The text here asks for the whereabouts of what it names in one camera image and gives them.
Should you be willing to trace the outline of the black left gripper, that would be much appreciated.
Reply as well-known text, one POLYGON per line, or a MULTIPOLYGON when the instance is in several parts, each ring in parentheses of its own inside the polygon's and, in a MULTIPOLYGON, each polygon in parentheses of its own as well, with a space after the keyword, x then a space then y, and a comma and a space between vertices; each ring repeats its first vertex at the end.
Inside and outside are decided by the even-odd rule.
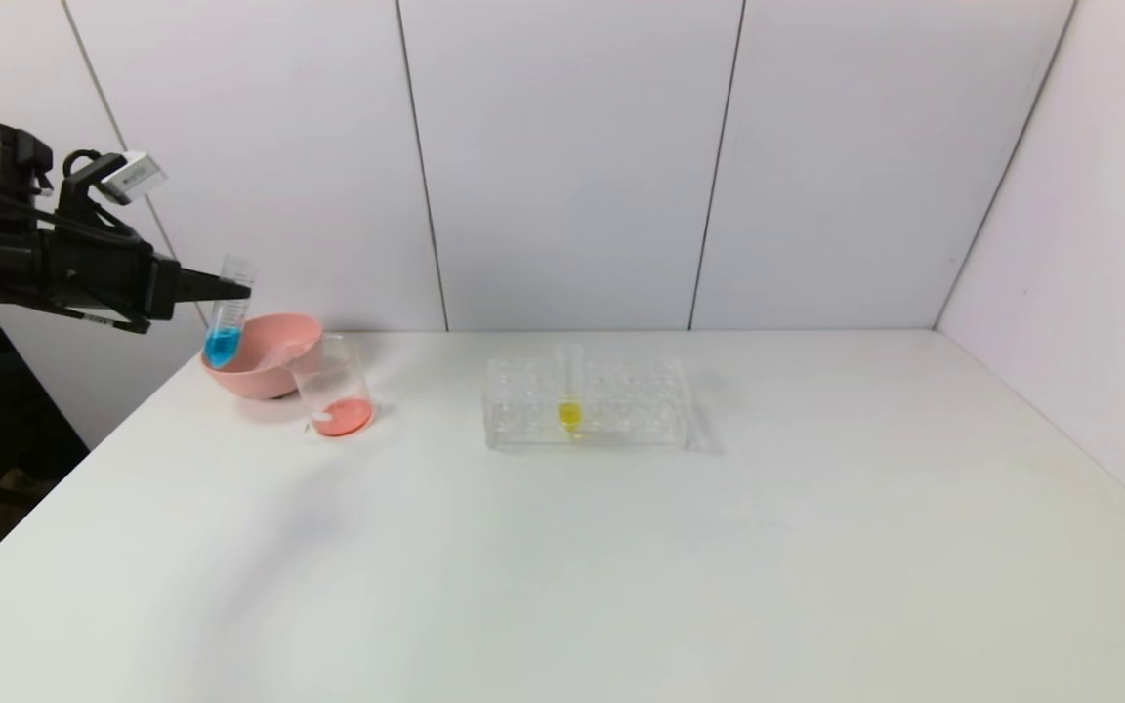
POLYGON ((70 319, 146 334, 151 323, 171 319, 176 301, 246 300, 250 285, 180 269, 140 237, 97 238, 50 231, 43 235, 40 310, 70 319))

